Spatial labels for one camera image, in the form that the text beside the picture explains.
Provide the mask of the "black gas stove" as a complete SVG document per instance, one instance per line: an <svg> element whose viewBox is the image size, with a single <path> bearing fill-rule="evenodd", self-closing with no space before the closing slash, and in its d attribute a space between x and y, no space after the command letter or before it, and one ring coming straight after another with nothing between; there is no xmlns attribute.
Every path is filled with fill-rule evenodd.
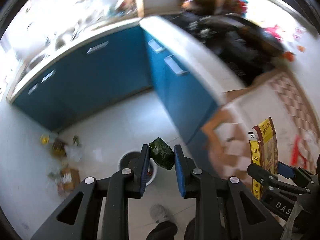
<svg viewBox="0 0 320 240"><path fill-rule="evenodd" d="M201 17L182 12L163 18L211 50L247 87L256 77L273 70L271 61L285 52L270 33L236 14Z"/></svg>

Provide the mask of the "dark green wrapper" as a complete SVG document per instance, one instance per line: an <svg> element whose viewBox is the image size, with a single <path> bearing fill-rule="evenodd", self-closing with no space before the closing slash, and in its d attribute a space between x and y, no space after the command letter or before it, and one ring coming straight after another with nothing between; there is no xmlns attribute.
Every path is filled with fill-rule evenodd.
<svg viewBox="0 0 320 240"><path fill-rule="evenodd" d="M160 167L171 170L175 164L175 156L171 147L161 138L157 137L149 143L150 158Z"/></svg>

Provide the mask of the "yellow red paper box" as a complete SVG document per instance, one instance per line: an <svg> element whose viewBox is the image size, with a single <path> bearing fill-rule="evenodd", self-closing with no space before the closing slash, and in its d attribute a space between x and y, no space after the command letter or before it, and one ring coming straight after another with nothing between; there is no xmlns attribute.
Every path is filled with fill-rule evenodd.
<svg viewBox="0 0 320 240"><path fill-rule="evenodd" d="M251 162L278 176L278 146L276 130L269 116L248 132Z"/></svg>

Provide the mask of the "clear plastic bag on floor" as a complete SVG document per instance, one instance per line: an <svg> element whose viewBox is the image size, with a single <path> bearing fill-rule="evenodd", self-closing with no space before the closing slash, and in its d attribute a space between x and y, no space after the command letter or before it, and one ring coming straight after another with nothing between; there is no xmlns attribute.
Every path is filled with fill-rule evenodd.
<svg viewBox="0 0 320 240"><path fill-rule="evenodd" d="M76 163L81 161L83 156L83 148L81 145L65 145L64 149L69 161Z"/></svg>

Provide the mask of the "grey left slipper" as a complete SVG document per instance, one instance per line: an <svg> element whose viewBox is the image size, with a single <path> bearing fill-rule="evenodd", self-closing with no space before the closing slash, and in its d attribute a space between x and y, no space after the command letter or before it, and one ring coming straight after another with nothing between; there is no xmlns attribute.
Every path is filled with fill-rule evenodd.
<svg viewBox="0 0 320 240"><path fill-rule="evenodd" d="M150 207L150 217L157 224L170 221L169 213L161 204L155 204Z"/></svg>

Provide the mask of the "blue kitchen cabinet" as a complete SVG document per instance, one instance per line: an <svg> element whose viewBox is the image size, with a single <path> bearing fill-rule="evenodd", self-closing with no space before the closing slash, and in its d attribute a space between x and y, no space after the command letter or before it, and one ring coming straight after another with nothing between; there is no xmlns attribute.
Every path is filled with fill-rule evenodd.
<svg viewBox="0 0 320 240"><path fill-rule="evenodd" d="M217 101L171 51L141 27L81 46L47 68L13 104L51 131L154 89L186 143L218 108Z"/></svg>

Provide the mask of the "yellow bottle on floor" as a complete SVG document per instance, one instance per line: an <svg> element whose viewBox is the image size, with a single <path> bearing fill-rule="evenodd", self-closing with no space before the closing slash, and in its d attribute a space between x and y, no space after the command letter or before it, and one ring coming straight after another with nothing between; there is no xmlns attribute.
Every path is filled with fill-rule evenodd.
<svg viewBox="0 0 320 240"><path fill-rule="evenodd" d="M50 141L50 136L45 135L45 134L41 135L41 137L40 137L41 144L47 145L49 143L49 141Z"/></svg>

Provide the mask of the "brown cardboard box on floor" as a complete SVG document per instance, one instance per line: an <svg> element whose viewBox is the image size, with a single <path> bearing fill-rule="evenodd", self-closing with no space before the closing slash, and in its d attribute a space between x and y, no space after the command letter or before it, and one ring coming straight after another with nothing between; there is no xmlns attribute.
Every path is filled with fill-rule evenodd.
<svg viewBox="0 0 320 240"><path fill-rule="evenodd" d="M63 168L60 172L60 180L57 189L61 192L72 192L80 184L79 170L75 168Z"/></svg>

